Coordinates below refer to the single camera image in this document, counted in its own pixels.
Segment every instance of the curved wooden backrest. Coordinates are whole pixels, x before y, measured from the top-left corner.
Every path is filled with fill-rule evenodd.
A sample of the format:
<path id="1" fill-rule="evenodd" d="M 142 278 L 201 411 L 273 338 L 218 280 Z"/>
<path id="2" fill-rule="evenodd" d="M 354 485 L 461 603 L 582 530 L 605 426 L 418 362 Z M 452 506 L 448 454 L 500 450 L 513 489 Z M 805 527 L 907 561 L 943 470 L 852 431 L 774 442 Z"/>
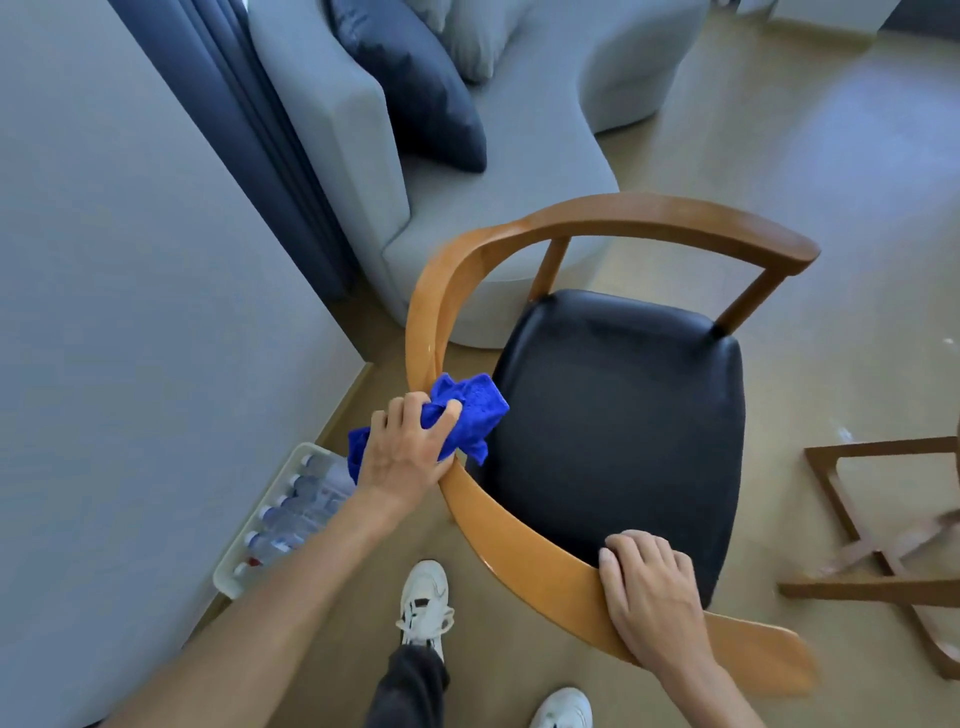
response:
<path id="1" fill-rule="evenodd" d="M 812 241 L 776 223 L 712 203 L 646 193 L 570 200 L 517 220 L 460 235 L 427 264 L 410 302 L 407 380 L 429 391 L 444 370 L 450 332 L 464 301 L 510 255 L 552 239 L 531 289 L 547 293 L 571 236 L 657 238 L 729 255 L 764 269 L 717 320 L 733 331 L 787 276 L 819 254 Z M 547 541 L 481 489 L 456 463 L 441 481 L 446 503 L 490 570 L 517 596 L 563 629 L 622 660 L 635 662 L 607 615 L 596 569 Z M 779 627 L 708 614 L 717 660 L 746 692 L 803 694 L 817 682 L 804 642 Z"/>

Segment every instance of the shoe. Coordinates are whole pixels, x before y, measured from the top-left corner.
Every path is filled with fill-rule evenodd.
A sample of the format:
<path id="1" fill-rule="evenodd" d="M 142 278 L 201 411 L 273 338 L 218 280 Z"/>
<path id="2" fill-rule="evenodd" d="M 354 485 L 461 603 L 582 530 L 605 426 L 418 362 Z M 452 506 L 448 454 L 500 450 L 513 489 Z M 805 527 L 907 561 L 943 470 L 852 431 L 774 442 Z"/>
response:
<path id="1" fill-rule="evenodd" d="M 403 632 L 401 644 L 423 644 L 444 658 L 440 636 L 453 626 L 449 594 L 446 572 L 436 561 L 421 561 L 410 570 L 396 622 Z"/>
<path id="2" fill-rule="evenodd" d="M 530 728 L 593 728 L 590 701 L 576 688 L 560 688 L 540 703 Z"/>

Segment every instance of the crate of bottles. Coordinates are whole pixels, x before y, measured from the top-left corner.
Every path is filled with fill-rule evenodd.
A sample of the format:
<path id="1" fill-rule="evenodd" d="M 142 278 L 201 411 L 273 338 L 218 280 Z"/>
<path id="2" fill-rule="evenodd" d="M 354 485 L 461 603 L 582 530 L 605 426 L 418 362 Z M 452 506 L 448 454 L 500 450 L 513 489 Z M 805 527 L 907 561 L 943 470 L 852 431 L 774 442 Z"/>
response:
<path id="1" fill-rule="evenodd" d="M 345 457 L 313 443 L 297 445 L 214 570 L 217 591 L 240 596 L 323 529 L 354 488 Z"/>

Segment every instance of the blue microfiber cloth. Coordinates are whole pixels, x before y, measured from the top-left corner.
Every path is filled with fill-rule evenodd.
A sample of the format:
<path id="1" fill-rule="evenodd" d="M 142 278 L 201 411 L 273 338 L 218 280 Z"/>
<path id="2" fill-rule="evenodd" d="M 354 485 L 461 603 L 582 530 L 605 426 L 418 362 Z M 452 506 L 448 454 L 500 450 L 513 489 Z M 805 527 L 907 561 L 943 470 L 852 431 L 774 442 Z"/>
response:
<path id="1" fill-rule="evenodd" d="M 454 381 L 449 374 L 442 374 L 430 390 L 430 402 L 423 406 L 420 413 L 420 426 L 429 429 L 435 425 L 450 400 L 459 400 L 464 409 L 440 450 L 440 460 L 449 457 L 455 449 L 461 449 L 483 464 L 487 459 L 487 443 L 484 438 L 507 414 L 510 405 L 503 399 L 490 375 L 477 375 L 463 381 Z M 351 430 L 347 435 L 347 467 L 354 483 L 360 477 L 363 451 L 367 448 L 369 439 L 369 427 Z"/>

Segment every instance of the chair seat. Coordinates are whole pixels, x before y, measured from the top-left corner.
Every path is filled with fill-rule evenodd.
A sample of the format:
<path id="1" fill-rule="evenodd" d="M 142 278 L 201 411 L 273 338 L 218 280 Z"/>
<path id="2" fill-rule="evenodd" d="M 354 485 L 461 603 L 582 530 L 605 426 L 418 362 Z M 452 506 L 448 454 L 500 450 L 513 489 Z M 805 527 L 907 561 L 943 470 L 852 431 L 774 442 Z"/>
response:
<path id="1" fill-rule="evenodd" d="M 470 471 L 521 521 L 596 566 L 629 528 L 667 539 L 713 595 L 740 487 L 740 349 L 700 314 L 588 291 L 531 304 L 493 374 L 510 412 Z"/>

